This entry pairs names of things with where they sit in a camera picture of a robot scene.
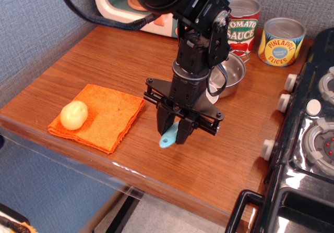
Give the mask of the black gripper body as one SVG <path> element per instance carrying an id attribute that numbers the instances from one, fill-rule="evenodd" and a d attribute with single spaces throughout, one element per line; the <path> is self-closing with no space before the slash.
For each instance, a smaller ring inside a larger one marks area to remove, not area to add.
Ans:
<path id="1" fill-rule="evenodd" d="M 210 72 L 200 75 L 173 72 L 172 81 L 148 78 L 144 98 L 156 105 L 162 104 L 180 119 L 197 121 L 197 128 L 216 135 L 223 113 L 206 97 Z"/>

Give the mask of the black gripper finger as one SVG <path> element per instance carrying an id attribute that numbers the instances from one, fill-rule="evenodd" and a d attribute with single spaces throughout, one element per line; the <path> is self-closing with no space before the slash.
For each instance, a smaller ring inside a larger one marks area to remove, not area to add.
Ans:
<path id="1" fill-rule="evenodd" d="M 164 107 L 159 104 L 157 107 L 157 130 L 160 135 L 166 133 L 166 131 L 174 124 L 175 113 L 168 107 Z"/>
<path id="2" fill-rule="evenodd" d="M 197 128 L 197 121 L 190 118 L 181 119 L 178 126 L 176 144 L 184 144 L 187 138 Z"/>

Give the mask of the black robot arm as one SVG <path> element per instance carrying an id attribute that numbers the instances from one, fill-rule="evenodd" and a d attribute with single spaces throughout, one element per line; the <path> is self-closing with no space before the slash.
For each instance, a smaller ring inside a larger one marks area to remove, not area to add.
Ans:
<path id="1" fill-rule="evenodd" d="M 146 80 L 145 99 L 157 107 L 157 129 L 166 133 L 180 118 L 176 143 L 184 144 L 193 130 L 216 134 L 223 114 L 208 100 L 222 89 L 211 91 L 212 70 L 230 53 L 228 0 L 138 0 L 154 15 L 172 14 L 178 22 L 178 53 L 173 79 Z"/>

